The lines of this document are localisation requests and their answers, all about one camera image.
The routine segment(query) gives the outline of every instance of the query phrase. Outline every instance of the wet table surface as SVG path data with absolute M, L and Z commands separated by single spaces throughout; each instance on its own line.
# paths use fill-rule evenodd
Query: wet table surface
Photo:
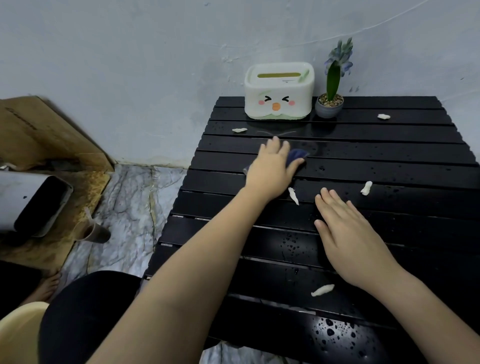
M 289 140 L 310 156 L 292 183 L 300 206 L 285 193 L 252 229 L 211 337 L 307 363 L 423 360 L 392 315 L 328 262 L 313 225 L 322 187 L 351 200 L 397 261 L 480 331 L 475 157 L 435 97 L 345 99 L 335 119 L 313 110 L 300 121 L 254 121 L 243 97 L 218 99 L 146 277 L 229 203 L 267 138 Z M 373 186 L 363 196 L 366 181 Z M 311 296 L 332 283 L 331 293 Z

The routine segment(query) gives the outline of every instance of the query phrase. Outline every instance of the foot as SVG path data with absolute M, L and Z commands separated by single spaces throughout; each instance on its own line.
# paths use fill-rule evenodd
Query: foot
M 53 295 L 53 292 L 55 292 L 57 289 L 60 282 L 60 277 L 61 273 L 57 272 L 50 277 L 43 279 L 35 291 L 25 298 L 20 306 L 31 302 L 48 301 L 48 299 Z

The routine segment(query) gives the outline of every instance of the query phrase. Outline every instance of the beige stool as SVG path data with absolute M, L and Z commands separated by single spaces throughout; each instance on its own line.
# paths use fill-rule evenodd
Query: beige stool
M 0 364 L 37 364 L 38 332 L 46 302 L 18 307 L 0 320 Z

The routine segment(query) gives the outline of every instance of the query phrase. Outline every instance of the blue flower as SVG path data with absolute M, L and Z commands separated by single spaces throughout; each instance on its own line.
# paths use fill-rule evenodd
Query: blue flower
M 352 48 L 352 38 L 349 38 L 343 45 L 342 40 L 339 40 L 337 47 L 330 52 L 328 55 L 328 60 L 325 62 L 325 74 L 328 74 L 328 70 L 334 62 L 340 66 L 340 74 L 342 77 L 346 72 L 350 74 L 350 68 L 353 66 L 353 63 L 349 61 L 350 56 L 353 53 Z

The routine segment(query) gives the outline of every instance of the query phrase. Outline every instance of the plastic cup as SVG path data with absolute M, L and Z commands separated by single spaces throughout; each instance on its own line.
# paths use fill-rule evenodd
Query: plastic cup
M 106 243 L 110 239 L 107 228 L 95 221 L 80 221 L 73 229 L 74 239 L 93 243 Z

